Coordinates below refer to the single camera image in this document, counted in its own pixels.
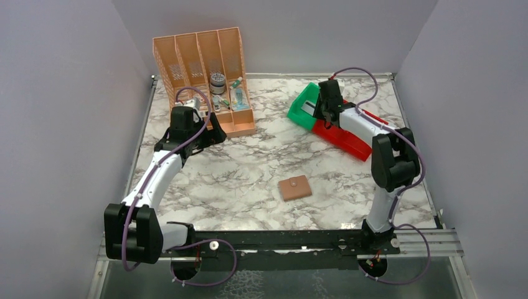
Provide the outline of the green plastic bin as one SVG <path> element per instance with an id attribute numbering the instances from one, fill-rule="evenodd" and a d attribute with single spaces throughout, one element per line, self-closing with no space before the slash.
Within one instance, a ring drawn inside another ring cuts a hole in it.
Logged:
<path id="1" fill-rule="evenodd" d="M 294 124 L 308 131 L 324 128 L 323 121 L 314 117 L 318 98 L 319 86 L 315 83 L 309 83 L 294 99 L 288 110 L 287 117 Z"/>

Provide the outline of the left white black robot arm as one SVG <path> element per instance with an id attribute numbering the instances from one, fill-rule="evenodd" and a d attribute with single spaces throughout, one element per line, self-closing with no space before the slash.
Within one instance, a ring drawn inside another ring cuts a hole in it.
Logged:
<path id="1" fill-rule="evenodd" d="M 154 145 L 153 159 L 143 177 L 119 204 L 109 204 L 104 211 L 109 259 L 154 264 L 162 252 L 187 243 L 191 225 L 161 225 L 156 209 L 187 160 L 226 137 L 214 112 L 202 118 L 192 107 L 171 110 L 169 127 Z"/>

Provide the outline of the red plastic double bin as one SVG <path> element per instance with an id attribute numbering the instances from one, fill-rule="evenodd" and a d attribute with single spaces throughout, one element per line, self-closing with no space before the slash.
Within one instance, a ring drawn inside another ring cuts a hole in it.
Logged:
<path id="1" fill-rule="evenodd" d="M 344 128 L 326 123 L 320 111 L 315 111 L 313 116 L 316 123 L 312 131 L 316 135 L 361 161 L 366 161 L 372 153 L 372 137 L 386 133 L 382 127 L 389 127 L 387 121 L 361 108 L 348 108 L 340 113 L 338 119 Z"/>

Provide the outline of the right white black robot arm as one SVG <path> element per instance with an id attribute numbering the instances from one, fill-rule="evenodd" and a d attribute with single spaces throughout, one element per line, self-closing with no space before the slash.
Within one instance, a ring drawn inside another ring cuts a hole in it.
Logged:
<path id="1" fill-rule="evenodd" d="M 327 128 L 350 132 L 371 149 L 371 175 L 376 183 L 372 207 L 361 227 L 361 246 L 373 248 L 394 233 L 394 212 L 404 190 L 421 173 L 413 133 L 375 119 L 354 103 L 346 103 L 335 79 L 319 82 L 314 117 Z"/>

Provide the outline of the orange plastic file organizer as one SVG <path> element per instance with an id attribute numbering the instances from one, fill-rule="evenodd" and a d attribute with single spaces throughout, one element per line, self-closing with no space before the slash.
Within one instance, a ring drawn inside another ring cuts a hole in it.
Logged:
<path id="1" fill-rule="evenodd" d="M 192 86 L 207 95 L 222 129 L 229 138 L 256 132 L 239 28 L 155 37 L 153 55 L 168 95 L 170 108 L 197 97 L 197 92 L 192 90 L 185 90 L 179 96 L 176 95 L 183 87 Z M 210 75 L 215 72 L 220 72 L 226 77 L 226 90 L 221 95 L 214 95 L 209 89 Z M 230 85 L 239 77 L 243 77 L 243 81 L 237 88 L 242 88 L 245 92 L 250 108 L 233 111 Z M 230 110 L 220 104 L 219 97 L 229 102 Z"/>

